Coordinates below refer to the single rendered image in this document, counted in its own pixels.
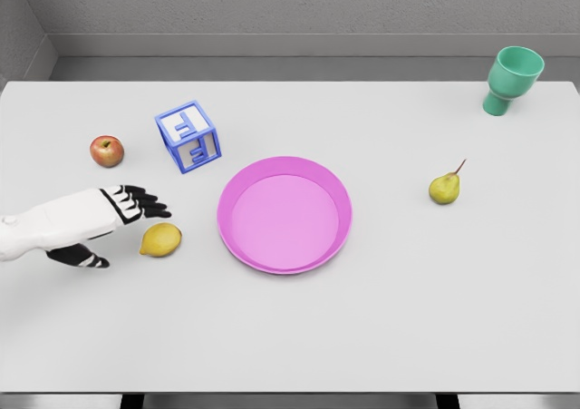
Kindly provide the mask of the green pear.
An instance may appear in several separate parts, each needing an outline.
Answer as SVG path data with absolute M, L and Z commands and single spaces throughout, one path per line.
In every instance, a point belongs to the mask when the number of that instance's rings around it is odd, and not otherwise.
M 466 160 L 452 172 L 448 172 L 438 178 L 435 178 L 428 188 L 428 193 L 432 201 L 440 205 L 453 203 L 460 193 L 459 172 L 464 166 Z

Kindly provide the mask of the red apple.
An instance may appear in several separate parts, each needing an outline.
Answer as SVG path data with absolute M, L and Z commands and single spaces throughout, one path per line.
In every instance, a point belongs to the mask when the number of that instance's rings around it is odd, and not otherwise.
M 116 137 L 101 135 L 92 141 L 90 155 L 98 165 L 104 168 L 112 168 L 122 162 L 124 158 L 124 147 Z

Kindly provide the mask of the blue letter block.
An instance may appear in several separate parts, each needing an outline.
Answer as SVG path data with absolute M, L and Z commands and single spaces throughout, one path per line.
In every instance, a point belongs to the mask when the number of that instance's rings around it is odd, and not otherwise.
M 218 132 L 198 101 L 191 101 L 155 117 L 169 155 L 181 173 L 221 157 Z

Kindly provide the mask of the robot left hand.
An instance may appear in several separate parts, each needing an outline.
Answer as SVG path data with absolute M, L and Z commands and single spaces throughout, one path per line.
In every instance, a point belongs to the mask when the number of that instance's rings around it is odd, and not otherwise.
M 132 185 L 89 188 L 40 204 L 22 216 L 26 249 L 76 268 L 108 268 L 109 261 L 84 243 L 140 219 L 167 219 L 166 204 Z

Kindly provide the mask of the pink round plate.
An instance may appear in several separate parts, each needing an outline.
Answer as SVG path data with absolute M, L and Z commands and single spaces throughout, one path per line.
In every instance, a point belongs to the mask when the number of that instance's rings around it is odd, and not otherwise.
M 256 161 L 225 186 L 217 228 L 230 253 L 269 274 L 300 274 L 322 266 L 342 248 L 353 222 L 347 189 L 308 159 Z

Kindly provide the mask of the green footed cup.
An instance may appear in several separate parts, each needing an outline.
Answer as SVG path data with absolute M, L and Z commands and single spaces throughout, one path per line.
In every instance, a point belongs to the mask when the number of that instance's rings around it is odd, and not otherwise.
M 545 69 L 544 59 L 524 46 L 501 49 L 488 73 L 488 94 L 482 108 L 494 116 L 504 115 L 511 103 L 526 94 Z

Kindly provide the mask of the yellow lemon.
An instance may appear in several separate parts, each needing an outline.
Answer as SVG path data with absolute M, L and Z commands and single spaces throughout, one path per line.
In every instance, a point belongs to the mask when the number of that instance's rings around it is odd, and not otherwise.
M 162 222 L 148 228 L 141 239 L 140 254 L 162 258 L 173 253 L 180 245 L 182 233 L 172 223 Z

